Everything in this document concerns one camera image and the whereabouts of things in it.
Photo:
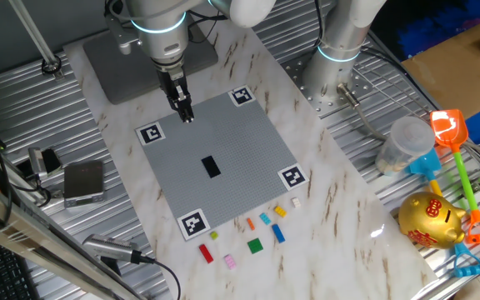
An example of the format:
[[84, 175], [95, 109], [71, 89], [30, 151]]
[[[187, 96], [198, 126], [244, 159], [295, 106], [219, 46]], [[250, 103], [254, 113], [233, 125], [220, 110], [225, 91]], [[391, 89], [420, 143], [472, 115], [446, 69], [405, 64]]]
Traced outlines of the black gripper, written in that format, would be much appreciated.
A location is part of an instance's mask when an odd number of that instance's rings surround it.
[[183, 68], [158, 69], [157, 75], [170, 107], [181, 116], [184, 123], [191, 123], [194, 119], [192, 99], [185, 91], [187, 84]]

